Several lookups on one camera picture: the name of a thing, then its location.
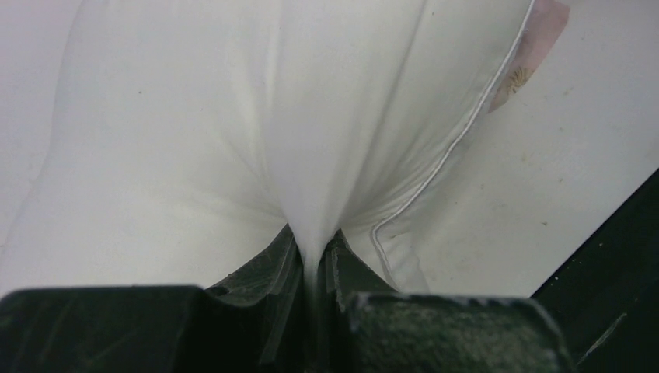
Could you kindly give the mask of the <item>white pillow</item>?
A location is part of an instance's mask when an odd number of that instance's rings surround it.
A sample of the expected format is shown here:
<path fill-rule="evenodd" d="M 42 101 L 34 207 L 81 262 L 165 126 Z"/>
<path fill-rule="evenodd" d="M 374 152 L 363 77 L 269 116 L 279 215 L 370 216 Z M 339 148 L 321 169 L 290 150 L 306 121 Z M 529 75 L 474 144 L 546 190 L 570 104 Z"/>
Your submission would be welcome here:
<path fill-rule="evenodd" d="M 208 286 L 285 225 L 424 291 L 416 223 L 531 1 L 84 1 L 1 292 Z"/>

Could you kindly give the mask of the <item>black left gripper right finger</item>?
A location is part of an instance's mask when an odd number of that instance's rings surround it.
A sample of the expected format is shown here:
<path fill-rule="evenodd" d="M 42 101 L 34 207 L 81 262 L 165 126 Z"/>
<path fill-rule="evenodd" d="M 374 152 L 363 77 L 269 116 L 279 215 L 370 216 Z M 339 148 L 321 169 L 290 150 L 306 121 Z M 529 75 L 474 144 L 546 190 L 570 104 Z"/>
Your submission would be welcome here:
<path fill-rule="evenodd" d="M 324 372 L 360 372 L 363 311 L 373 294 L 394 292 L 351 249 L 339 230 L 321 259 L 321 366 Z"/>

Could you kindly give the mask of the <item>purple pink printed pillowcase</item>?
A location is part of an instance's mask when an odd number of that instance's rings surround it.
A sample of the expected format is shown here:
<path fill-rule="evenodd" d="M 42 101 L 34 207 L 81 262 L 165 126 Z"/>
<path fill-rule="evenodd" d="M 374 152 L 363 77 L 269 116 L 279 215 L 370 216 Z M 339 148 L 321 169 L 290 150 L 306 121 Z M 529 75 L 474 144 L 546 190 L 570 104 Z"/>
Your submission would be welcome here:
<path fill-rule="evenodd" d="M 528 82 L 566 27 L 570 7 L 559 1 L 535 1 L 516 55 L 491 101 L 492 112 L 504 105 Z"/>

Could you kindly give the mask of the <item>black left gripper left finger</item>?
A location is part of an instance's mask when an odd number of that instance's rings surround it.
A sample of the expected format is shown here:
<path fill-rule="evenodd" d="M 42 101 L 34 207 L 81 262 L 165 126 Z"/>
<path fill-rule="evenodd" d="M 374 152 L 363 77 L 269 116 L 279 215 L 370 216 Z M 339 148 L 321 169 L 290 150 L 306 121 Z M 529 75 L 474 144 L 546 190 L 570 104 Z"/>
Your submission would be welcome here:
<path fill-rule="evenodd" d="M 207 288 L 218 301 L 221 366 L 302 372 L 302 263 L 289 226 L 266 249 Z"/>

